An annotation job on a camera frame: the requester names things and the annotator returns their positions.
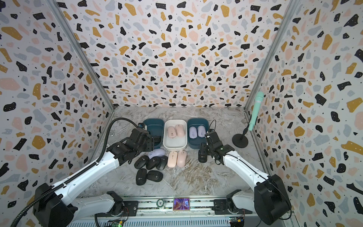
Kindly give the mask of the pink mouse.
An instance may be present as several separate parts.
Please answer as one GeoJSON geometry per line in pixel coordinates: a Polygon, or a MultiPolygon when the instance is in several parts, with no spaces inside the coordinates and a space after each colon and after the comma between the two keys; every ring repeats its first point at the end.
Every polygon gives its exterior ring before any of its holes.
{"type": "Polygon", "coordinates": [[[184,126],[182,124],[177,124],[175,126],[176,129],[176,133],[178,137],[184,137],[185,136],[185,130],[184,130],[184,126]]]}
{"type": "Polygon", "coordinates": [[[187,152],[182,150],[178,152],[177,156],[177,166],[184,167],[186,165],[187,152]]]}
{"type": "Polygon", "coordinates": [[[176,165],[177,165],[177,157],[178,157],[178,152],[171,151],[169,153],[168,162],[167,162],[167,165],[168,165],[169,168],[176,167],[176,165]]]}
{"type": "Polygon", "coordinates": [[[169,126],[167,128],[167,134],[168,134],[168,137],[171,138],[171,139],[177,137],[177,131],[176,131],[175,127],[174,126],[169,126]]]}

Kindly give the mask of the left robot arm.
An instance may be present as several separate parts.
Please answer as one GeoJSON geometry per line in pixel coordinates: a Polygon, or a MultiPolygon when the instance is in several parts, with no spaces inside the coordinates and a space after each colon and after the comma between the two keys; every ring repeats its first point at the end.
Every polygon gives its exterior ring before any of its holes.
{"type": "Polygon", "coordinates": [[[126,211],[122,197],[113,191],[101,196],[79,199],[78,196],[107,173],[132,160],[142,152],[154,149],[154,138],[142,128],[132,130],[129,137],[108,147],[104,155],[70,177],[54,185],[36,189],[33,214],[43,227],[66,227],[94,214],[111,216],[126,211]]]}

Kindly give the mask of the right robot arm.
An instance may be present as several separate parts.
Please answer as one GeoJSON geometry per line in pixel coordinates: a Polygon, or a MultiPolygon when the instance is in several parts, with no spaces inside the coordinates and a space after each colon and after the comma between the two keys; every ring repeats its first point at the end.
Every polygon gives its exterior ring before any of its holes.
{"type": "Polygon", "coordinates": [[[232,146],[224,145],[215,131],[207,132],[205,138],[206,142],[199,149],[199,161],[203,162],[207,156],[211,156],[218,165],[233,170],[253,190],[252,193],[234,190],[222,204],[214,202],[214,211],[231,214],[255,212],[269,226],[277,220],[283,220],[286,213],[292,213],[291,202],[278,175],[270,176],[254,167],[232,146]]]}

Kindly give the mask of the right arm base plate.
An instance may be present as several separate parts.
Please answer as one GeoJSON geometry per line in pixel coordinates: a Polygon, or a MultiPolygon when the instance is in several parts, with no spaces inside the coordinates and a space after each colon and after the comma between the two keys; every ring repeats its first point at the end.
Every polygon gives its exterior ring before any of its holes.
{"type": "Polygon", "coordinates": [[[246,209],[232,208],[227,204],[227,199],[216,199],[213,201],[212,210],[216,215],[243,215],[252,214],[252,211],[246,209]]]}

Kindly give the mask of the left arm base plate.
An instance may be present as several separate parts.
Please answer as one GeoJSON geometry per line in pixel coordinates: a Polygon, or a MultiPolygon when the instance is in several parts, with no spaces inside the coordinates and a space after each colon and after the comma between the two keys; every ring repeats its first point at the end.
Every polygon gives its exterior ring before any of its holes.
{"type": "Polygon", "coordinates": [[[117,201],[105,217],[135,217],[138,210],[138,201],[117,201]]]}

